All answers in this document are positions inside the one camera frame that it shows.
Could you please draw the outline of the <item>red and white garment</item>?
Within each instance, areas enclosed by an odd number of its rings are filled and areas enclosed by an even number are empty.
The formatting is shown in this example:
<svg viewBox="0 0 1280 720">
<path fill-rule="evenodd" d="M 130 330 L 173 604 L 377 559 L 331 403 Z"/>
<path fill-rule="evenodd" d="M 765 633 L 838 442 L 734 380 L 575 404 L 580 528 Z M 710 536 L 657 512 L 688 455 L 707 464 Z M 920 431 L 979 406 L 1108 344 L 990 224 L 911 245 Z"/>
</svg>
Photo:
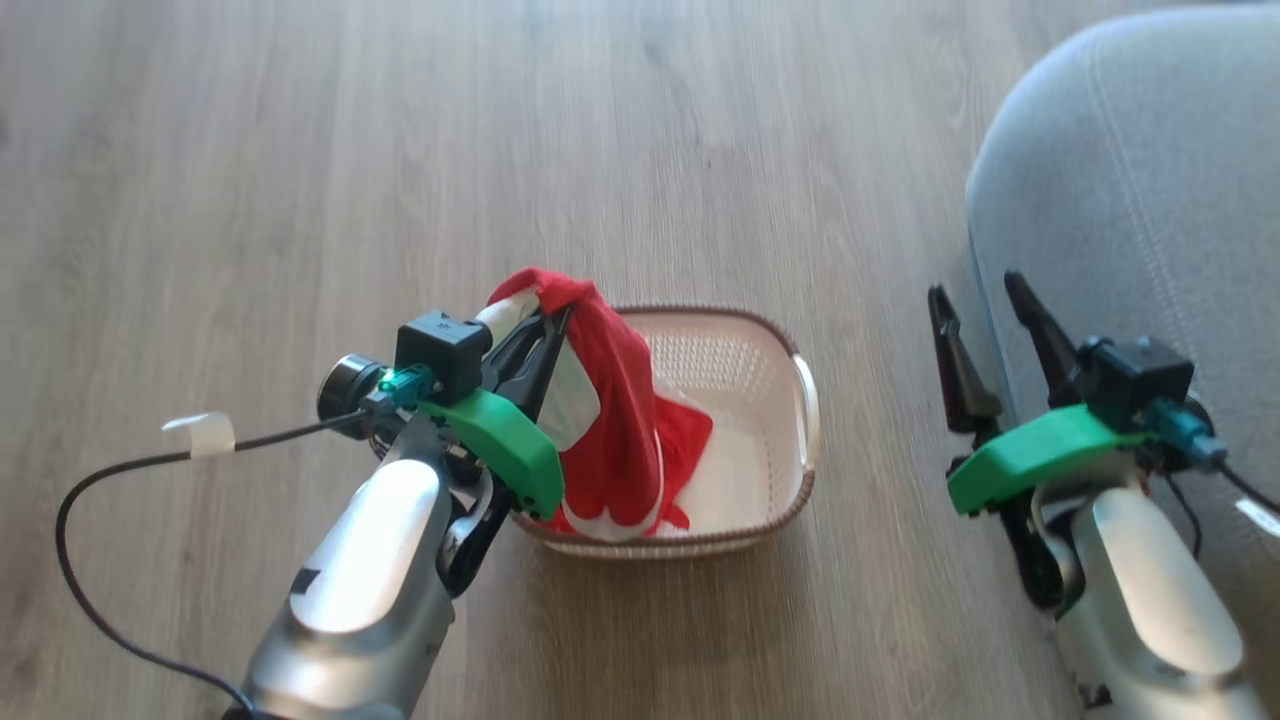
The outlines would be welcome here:
<svg viewBox="0 0 1280 720">
<path fill-rule="evenodd" d="M 536 310 L 570 311 L 538 419 L 564 473 L 545 528 L 604 543 L 689 533 L 678 496 L 710 441 L 710 415 L 654 373 L 649 343 L 590 281 L 522 269 L 479 319 L 503 340 Z"/>
</svg>

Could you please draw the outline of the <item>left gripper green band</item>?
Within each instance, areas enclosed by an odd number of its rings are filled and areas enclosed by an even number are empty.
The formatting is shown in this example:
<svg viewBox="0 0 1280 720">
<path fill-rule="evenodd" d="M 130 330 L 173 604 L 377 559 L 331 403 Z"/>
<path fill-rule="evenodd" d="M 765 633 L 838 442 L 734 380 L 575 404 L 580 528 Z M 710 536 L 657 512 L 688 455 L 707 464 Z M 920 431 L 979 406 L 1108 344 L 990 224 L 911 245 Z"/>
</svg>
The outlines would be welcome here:
<svg viewBox="0 0 1280 720">
<path fill-rule="evenodd" d="M 538 309 L 484 359 L 484 389 L 453 404 L 422 401 L 492 474 L 515 492 L 524 511 L 545 521 L 564 497 L 559 451 L 535 423 L 568 334 L 573 306 Z M 506 398 L 495 395 L 506 383 Z"/>
</svg>

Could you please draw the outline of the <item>grey fabric sofa seat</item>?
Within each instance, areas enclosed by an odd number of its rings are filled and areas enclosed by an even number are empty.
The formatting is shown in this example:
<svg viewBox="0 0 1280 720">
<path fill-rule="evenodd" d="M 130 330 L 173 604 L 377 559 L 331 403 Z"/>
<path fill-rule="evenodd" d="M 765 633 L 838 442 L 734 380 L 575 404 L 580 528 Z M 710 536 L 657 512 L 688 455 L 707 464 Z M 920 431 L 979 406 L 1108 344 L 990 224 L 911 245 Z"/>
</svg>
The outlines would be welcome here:
<svg viewBox="0 0 1280 720">
<path fill-rule="evenodd" d="M 1280 0 L 1107 20 L 1018 82 L 966 182 L 1018 418 L 1044 409 L 1001 275 L 1079 340 L 1152 334 L 1196 363 L 1230 464 L 1280 498 Z"/>
</svg>

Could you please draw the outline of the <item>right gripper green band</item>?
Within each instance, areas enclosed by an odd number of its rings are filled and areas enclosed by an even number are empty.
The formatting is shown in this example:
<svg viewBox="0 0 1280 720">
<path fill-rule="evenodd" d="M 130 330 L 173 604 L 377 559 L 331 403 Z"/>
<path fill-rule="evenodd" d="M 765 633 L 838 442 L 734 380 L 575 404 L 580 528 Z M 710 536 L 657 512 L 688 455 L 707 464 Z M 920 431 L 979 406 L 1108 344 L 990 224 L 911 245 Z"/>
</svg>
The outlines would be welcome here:
<svg viewBox="0 0 1280 720">
<path fill-rule="evenodd" d="M 1000 436 L 1004 405 L 982 380 L 945 287 L 933 284 L 927 295 L 947 428 L 961 436 L 997 436 L 947 474 L 950 501 L 963 516 L 1071 475 L 1117 448 L 1153 439 L 1152 430 L 1117 432 L 1078 405 L 1084 398 L 1076 388 L 1076 346 L 1020 272 L 1006 272 L 1004 286 L 1015 318 L 1030 336 L 1048 389 L 1047 405 L 1055 410 Z"/>
</svg>

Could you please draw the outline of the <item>cream plastic laundry basket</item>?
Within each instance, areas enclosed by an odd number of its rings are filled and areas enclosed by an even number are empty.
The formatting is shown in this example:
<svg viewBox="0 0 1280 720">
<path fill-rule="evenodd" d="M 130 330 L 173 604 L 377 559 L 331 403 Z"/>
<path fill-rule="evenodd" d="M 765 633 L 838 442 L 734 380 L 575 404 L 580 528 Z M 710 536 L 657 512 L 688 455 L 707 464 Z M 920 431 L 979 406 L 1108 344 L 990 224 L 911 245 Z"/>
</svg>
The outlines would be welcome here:
<svg viewBox="0 0 1280 720">
<path fill-rule="evenodd" d="M 605 543 L 525 518 L 516 525 L 556 552 L 611 561 L 730 553 L 787 527 L 812 497 L 822 446 L 817 383 L 790 336 L 736 307 L 632 305 L 620 313 L 649 343 L 657 375 L 714 423 L 678 498 L 690 528 Z"/>
</svg>

